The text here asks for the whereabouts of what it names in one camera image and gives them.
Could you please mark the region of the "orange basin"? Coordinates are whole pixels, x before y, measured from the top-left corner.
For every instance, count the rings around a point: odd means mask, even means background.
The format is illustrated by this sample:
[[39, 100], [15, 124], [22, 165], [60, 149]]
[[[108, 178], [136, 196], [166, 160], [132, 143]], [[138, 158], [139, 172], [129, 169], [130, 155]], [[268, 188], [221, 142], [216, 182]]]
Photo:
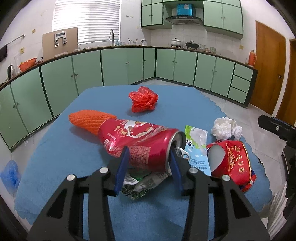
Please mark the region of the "orange basin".
[[21, 72], [24, 72], [28, 69], [30, 69], [31, 67], [36, 65], [36, 59], [37, 58], [31, 58], [25, 62], [22, 62], [18, 67], [20, 69]]

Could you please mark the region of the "orange foam fruit net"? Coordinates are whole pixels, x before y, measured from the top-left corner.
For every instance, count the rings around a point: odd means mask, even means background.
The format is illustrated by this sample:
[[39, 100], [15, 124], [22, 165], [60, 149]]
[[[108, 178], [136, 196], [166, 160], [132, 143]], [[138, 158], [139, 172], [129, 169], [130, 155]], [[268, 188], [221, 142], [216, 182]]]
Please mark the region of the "orange foam fruit net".
[[68, 116], [74, 126], [87, 130], [97, 135], [101, 125], [108, 119], [116, 119], [117, 116], [97, 110], [80, 110]]

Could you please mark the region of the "cardboard box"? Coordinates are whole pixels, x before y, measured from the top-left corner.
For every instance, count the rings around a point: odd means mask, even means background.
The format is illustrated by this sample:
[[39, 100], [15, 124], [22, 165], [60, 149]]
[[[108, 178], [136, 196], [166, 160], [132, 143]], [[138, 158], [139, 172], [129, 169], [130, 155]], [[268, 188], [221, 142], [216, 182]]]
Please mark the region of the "cardboard box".
[[68, 28], [43, 34], [43, 60], [49, 60], [78, 49], [78, 28]]

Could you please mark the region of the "steel kettle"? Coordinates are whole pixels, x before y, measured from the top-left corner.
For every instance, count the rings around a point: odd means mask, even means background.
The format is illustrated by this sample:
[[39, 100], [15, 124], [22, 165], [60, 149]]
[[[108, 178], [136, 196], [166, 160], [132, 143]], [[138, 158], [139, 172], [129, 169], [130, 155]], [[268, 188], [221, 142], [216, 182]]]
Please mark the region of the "steel kettle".
[[7, 74], [8, 74], [8, 79], [9, 80], [16, 76], [16, 70], [15, 70], [15, 68], [14, 68], [14, 66], [12, 64], [8, 66]]

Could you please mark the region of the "blue plastic bag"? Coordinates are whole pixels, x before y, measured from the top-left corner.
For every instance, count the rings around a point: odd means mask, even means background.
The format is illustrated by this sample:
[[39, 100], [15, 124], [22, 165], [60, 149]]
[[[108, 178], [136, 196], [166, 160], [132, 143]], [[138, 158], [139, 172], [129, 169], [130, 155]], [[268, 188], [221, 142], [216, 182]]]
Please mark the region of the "blue plastic bag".
[[14, 160], [8, 161], [3, 171], [1, 171], [1, 180], [8, 193], [14, 196], [21, 180], [18, 165]]

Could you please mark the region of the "green lower kitchen cabinets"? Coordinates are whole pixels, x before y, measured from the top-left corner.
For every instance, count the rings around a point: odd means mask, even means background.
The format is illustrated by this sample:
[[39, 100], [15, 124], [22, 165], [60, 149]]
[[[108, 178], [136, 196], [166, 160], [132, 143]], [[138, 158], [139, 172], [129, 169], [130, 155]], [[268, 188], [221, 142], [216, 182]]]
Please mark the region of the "green lower kitchen cabinets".
[[210, 53], [106, 47], [57, 57], [1, 84], [1, 137], [9, 149], [59, 116], [84, 90], [162, 79], [248, 106], [257, 71]]

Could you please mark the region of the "white cooking pot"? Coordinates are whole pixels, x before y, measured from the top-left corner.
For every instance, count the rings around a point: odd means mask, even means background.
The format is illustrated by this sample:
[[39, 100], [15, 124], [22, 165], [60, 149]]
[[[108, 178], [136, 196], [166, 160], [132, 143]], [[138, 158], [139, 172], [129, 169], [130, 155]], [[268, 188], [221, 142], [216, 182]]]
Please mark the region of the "white cooking pot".
[[172, 48], [181, 48], [181, 41], [177, 38], [171, 39]]

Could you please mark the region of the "window blinds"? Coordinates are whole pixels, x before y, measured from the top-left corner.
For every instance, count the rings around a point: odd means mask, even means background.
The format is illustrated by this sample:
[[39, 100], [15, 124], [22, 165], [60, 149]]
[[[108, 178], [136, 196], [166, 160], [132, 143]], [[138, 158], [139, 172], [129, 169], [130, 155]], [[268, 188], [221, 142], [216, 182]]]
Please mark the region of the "window blinds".
[[121, 1], [56, 1], [52, 31], [77, 28], [78, 44], [120, 39]]

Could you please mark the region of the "red paper cup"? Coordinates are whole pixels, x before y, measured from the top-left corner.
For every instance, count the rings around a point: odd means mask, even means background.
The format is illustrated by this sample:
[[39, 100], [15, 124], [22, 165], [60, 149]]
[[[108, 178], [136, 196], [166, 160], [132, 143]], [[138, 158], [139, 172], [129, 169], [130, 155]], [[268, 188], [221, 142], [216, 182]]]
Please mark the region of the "red paper cup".
[[242, 192], [247, 192], [256, 180], [247, 149], [241, 141], [215, 141], [207, 145], [207, 157], [213, 177], [228, 175]]

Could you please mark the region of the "red crumpled plastic bag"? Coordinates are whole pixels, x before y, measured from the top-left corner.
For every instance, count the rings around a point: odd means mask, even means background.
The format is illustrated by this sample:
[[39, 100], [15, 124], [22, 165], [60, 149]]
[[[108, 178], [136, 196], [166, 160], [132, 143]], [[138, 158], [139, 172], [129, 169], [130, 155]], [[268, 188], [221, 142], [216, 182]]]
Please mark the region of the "red crumpled plastic bag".
[[141, 86], [138, 91], [130, 92], [128, 97], [132, 100], [133, 113], [153, 111], [159, 99], [155, 92], [145, 86]]

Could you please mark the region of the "red crushed drink can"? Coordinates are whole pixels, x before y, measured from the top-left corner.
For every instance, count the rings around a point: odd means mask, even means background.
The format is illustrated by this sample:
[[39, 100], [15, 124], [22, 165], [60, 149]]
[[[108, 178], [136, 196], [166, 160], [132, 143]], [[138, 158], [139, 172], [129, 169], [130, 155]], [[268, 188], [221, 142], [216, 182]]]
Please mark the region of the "red crushed drink can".
[[185, 148], [186, 135], [177, 128], [135, 120], [108, 119], [98, 131], [107, 153], [119, 157], [129, 148], [129, 164], [152, 172], [169, 172], [171, 147]]

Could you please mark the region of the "green kitchen cabinets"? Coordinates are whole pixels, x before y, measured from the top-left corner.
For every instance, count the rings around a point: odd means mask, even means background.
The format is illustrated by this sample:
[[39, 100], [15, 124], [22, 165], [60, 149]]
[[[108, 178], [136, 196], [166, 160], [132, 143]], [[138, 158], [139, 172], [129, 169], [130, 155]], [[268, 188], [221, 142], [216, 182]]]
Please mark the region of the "green kitchen cabinets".
[[248, 106], [257, 71], [210, 53], [106, 47], [57, 57], [1, 84], [1, 137], [9, 149], [59, 116], [84, 90], [162, 79]]
[[[164, 2], [142, 1], [142, 28], [149, 30], [172, 28], [173, 24], [164, 19]], [[206, 31], [242, 39], [244, 28], [240, 1], [203, 1], [203, 17], [202, 27]]]

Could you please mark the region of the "green white snack wrapper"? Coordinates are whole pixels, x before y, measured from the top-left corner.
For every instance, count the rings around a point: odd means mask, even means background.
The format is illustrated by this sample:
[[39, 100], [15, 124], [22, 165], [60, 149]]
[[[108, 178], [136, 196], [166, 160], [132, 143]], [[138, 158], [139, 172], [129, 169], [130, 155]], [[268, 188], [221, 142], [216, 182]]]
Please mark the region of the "green white snack wrapper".
[[139, 199], [148, 192], [158, 187], [166, 178], [171, 176], [171, 170], [168, 173], [139, 171], [133, 173], [127, 172], [123, 181], [121, 193], [131, 200]]

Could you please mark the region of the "green upper kitchen cabinets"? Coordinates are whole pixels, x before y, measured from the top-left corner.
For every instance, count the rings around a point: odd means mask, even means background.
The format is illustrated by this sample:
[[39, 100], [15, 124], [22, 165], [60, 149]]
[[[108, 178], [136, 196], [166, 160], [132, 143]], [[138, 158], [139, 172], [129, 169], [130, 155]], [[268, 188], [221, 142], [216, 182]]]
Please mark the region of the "green upper kitchen cabinets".
[[[172, 28], [173, 24], [164, 19], [164, 2], [142, 1], [142, 28], [149, 30]], [[206, 31], [242, 39], [244, 28], [240, 1], [203, 1], [203, 17], [202, 27]]]

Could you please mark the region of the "chrome sink faucet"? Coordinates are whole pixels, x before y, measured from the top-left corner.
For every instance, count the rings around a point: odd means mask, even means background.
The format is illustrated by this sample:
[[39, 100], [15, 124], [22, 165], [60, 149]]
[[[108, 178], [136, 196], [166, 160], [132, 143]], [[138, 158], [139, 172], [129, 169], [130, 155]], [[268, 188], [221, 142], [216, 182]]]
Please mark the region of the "chrome sink faucet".
[[112, 29], [109, 31], [108, 41], [111, 42], [112, 47], [115, 46], [115, 42], [114, 42], [114, 31]]

